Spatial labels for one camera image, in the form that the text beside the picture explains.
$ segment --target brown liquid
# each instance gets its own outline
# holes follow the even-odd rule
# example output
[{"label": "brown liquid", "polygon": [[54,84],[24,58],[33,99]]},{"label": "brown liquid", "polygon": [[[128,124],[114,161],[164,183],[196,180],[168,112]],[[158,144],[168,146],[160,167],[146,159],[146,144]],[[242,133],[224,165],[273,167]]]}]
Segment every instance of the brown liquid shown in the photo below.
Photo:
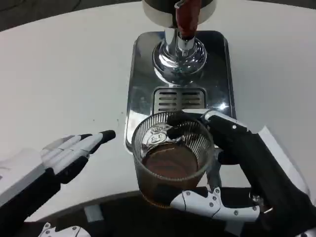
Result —
[{"label": "brown liquid", "polygon": [[185,178],[198,170],[195,154],[189,148],[173,143],[151,149],[142,163],[151,172],[166,178]]}]

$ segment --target white robotic hand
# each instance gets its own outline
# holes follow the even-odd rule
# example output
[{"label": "white robotic hand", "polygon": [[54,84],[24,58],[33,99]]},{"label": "white robotic hand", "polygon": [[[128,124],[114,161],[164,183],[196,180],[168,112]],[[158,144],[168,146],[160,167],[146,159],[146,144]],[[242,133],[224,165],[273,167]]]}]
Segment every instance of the white robotic hand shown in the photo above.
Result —
[{"label": "white robotic hand", "polygon": [[206,192],[160,187],[157,194],[162,194],[162,201],[180,210],[226,221],[258,220],[273,236],[316,236],[316,207],[308,186],[266,127],[254,134],[220,112],[191,109],[168,118],[167,124],[173,127],[167,131],[168,137],[182,136],[186,128],[178,125],[188,120],[200,121],[208,128],[215,145],[222,149],[217,157],[219,163],[239,164],[251,188],[213,186],[212,192]]},{"label": "white robotic hand", "polygon": [[0,162],[0,233],[10,236],[24,220],[84,168],[90,154],[114,139],[112,130],[58,139],[41,152],[23,149]]},{"label": "white robotic hand", "polygon": [[52,168],[63,184],[75,178],[102,144],[115,138],[115,132],[108,130],[98,134],[83,134],[58,139],[41,151],[46,168]]},{"label": "white robotic hand", "polygon": [[50,223],[46,223],[39,237],[91,237],[90,234],[80,226],[71,226],[61,231],[56,231]]}]

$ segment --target metal plate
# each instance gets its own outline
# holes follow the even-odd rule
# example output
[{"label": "metal plate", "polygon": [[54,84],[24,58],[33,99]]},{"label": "metal plate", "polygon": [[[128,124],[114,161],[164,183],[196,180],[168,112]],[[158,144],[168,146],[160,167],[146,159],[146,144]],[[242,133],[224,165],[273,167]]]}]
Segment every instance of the metal plate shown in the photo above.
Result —
[{"label": "metal plate", "polygon": [[154,114],[182,109],[204,109],[205,95],[199,88],[160,88],[154,93]]},{"label": "metal plate", "polygon": [[[125,145],[130,152],[137,125],[155,113],[155,91],[162,88],[179,89],[168,83],[153,66],[153,50],[163,37],[164,32],[146,32],[139,36],[134,45],[124,133]],[[205,107],[202,108],[217,110],[235,118],[227,41],[216,31],[198,31],[196,37],[205,46],[207,61],[201,77],[180,88],[199,88],[204,93]]]}]

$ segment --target white table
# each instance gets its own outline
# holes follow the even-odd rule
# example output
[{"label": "white table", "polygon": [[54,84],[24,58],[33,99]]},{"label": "white table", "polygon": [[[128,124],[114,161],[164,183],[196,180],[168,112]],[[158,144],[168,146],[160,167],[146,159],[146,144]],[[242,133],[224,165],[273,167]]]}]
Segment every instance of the white table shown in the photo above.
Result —
[{"label": "white table", "polygon": [[[268,124],[312,190],[315,176],[316,11],[244,0],[219,0],[200,30],[229,41],[237,118],[252,131]],[[69,134],[114,129],[117,138],[29,220],[95,198],[138,189],[123,148],[133,43],[160,31],[141,3],[87,9],[0,33],[0,154],[38,150]],[[224,185],[244,186],[238,167]]]}]

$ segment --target espresso machine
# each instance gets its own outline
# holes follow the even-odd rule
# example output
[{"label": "espresso machine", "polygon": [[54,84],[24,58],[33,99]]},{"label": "espresso machine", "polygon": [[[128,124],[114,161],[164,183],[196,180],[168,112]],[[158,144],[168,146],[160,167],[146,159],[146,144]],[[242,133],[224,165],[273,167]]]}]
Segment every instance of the espresso machine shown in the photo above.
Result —
[{"label": "espresso machine", "polygon": [[197,31],[217,0],[143,0],[146,16],[164,32],[134,44],[125,145],[148,116],[182,109],[213,109],[236,118],[228,42],[217,31]]}]

